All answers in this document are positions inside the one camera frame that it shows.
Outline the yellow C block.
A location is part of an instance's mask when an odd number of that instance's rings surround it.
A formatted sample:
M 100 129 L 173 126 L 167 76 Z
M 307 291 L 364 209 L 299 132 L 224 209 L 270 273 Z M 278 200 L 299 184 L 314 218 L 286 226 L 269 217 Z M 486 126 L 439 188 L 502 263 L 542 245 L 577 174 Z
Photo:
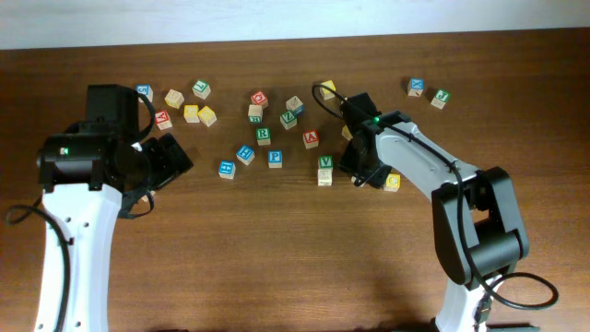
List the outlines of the yellow C block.
M 383 186 L 384 191 L 397 192 L 400 188 L 401 176 L 396 173 L 389 173 L 385 184 Z

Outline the red A block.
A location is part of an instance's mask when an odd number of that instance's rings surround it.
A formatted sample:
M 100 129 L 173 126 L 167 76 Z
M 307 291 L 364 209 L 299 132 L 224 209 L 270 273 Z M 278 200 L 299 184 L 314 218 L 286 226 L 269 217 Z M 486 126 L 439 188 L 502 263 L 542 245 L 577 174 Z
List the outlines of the red A block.
M 306 131 L 302 134 L 302 140 L 306 149 L 317 148 L 319 146 L 319 135 L 316 130 Z

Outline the green R block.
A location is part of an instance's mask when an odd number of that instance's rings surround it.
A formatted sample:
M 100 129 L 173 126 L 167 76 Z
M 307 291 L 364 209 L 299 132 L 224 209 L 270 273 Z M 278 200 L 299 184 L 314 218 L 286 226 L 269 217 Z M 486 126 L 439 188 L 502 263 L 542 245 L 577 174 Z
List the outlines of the green R block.
M 256 129 L 256 141 L 259 146 L 269 146 L 271 144 L 271 134 L 268 127 Z

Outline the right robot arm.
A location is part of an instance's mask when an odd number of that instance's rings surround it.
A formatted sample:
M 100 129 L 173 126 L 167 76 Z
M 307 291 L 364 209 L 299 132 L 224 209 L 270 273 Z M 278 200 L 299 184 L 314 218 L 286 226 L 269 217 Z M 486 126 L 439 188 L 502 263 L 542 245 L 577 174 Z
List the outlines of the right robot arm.
M 352 134 L 339 167 L 356 186 L 383 188 L 396 170 L 431 202 L 435 251 L 448 281 L 426 330 L 489 331 L 492 305 L 513 305 L 498 288 L 517 277 L 529 252 L 508 173 L 462 162 L 405 114 L 378 112 L 366 93 L 342 99 L 339 112 Z

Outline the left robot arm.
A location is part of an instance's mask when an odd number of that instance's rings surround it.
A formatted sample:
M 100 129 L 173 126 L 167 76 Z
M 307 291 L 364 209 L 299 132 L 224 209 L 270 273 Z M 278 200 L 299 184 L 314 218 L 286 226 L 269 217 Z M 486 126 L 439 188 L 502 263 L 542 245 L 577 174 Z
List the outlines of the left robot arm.
M 38 331 L 105 331 L 112 237 L 118 219 L 190 170 L 173 135 L 139 126 L 148 98 L 120 85 L 91 85 L 86 117 L 47 138 L 37 164 L 46 240 Z

